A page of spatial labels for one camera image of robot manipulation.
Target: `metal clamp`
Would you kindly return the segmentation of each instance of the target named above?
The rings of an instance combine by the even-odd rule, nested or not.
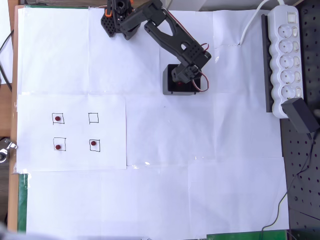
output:
[[[0,164],[2,164],[3,162],[5,162],[7,160],[7,157],[9,156],[9,150],[10,148],[12,149],[17,149],[18,146],[16,144],[14,144],[12,141],[10,141],[9,139],[4,140],[5,143],[9,143],[9,145],[6,148],[3,148],[0,150]]]

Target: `power strip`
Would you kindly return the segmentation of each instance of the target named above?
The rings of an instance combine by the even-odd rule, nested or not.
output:
[[[268,35],[272,56],[272,112],[277,118],[286,119],[288,116],[281,104],[292,98],[304,97],[298,10],[288,5],[272,9],[268,14]]]

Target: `black block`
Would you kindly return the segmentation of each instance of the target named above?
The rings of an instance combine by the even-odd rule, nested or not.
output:
[[[313,133],[320,128],[315,116],[301,97],[291,98],[281,106],[298,133]]]

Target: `white cable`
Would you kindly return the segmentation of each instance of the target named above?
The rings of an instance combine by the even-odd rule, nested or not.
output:
[[[248,24],[245,26],[245,29],[244,29],[244,31],[243,31],[243,33],[242,33],[242,36],[241,36],[241,40],[240,40],[239,45],[242,45],[242,43],[244,42],[244,38],[245,38],[246,32],[247,32],[247,30],[248,30],[251,22],[253,21],[253,19],[254,19],[255,16],[257,15],[258,11],[259,11],[260,8],[263,6],[263,4],[265,4],[265,3],[268,2],[268,1],[269,1],[269,0],[264,0],[264,1],[262,1],[262,2],[259,4],[258,8],[255,10],[255,12],[254,12],[253,16],[251,17],[250,21],[249,21]]]

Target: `red wire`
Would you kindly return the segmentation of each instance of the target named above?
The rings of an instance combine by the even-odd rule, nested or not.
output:
[[[208,86],[208,87],[206,88],[206,90],[201,90],[201,89],[196,85],[194,79],[192,80],[192,84],[193,84],[193,86],[195,87],[195,89],[197,89],[199,92],[203,93],[203,92],[205,92],[205,91],[207,91],[207,90],[209,89],[209,79],[208,79],[208,77],[207,77],[202,71],[200,71],[200,73],[201,73],[202,76],[205,77],[205,80],[206,80],[206,83],[207,83],[207,86]]]
[[[203,43],[203,44],[201,44],[201,47],[203,46],[203,45],[208,45],[207,47],[206,47],[206,49],[204,50],[204,52],[206,52],[208,49],[209,49],[209,43]]]

